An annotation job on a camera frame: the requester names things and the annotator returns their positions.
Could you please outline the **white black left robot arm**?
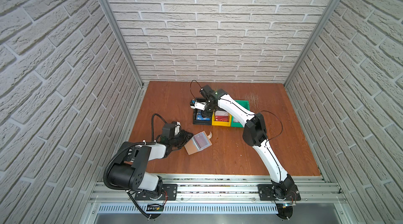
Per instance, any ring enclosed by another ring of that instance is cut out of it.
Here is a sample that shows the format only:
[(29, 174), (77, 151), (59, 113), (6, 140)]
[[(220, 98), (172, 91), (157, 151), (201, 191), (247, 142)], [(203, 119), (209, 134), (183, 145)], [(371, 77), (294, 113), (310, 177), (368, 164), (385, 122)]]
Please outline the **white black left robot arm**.
[(104, 184), (113, 190), (143, 190), (161, 195), (162, 178), (146, 172), (148, 162), (167, 158), (171, 152), (182, 149), (193, 136), (181, 129), (172, 138), (159, 135), (153, 142), (124, 142), (106, 165)]

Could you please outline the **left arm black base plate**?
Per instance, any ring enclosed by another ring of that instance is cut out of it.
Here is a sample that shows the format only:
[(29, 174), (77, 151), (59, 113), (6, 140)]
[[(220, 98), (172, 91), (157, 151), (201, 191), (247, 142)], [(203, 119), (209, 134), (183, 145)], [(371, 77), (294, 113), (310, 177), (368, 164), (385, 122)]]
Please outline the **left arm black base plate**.
[(178, 184), (163, 184), (154, 191), (142, 190), (135, 193), (135, 200), (175, 201), (178, 192)]

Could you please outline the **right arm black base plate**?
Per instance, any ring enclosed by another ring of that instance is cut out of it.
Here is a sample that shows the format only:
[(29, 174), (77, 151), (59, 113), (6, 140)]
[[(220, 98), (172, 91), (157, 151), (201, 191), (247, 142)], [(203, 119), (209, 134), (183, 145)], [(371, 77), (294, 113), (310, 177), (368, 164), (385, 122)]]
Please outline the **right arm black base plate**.
[(300, 201), (301, 196), (297, 185), (281, 189), (272, 184), (259, 184), (258, 194), (261, 201)]

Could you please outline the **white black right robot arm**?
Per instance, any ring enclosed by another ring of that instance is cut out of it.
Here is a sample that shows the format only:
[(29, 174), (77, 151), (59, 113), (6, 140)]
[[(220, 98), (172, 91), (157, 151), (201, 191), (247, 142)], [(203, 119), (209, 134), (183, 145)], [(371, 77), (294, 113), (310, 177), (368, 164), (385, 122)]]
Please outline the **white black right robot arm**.
[(268, 170), (274, 196), (278, 200), (289, 197), (297, 200), (294, 180), (283, 168), (270, 146), (264, 116), (242, 107), (223, 89), (215, 91), (206, 85), (200, 89), (200, 94), (206, 100), (204, 107), (199, 108), (205, 116), (211, 117), (214, 110), (221, 109), (228, 112), (243, 126), (242, 138), (258, 153)]

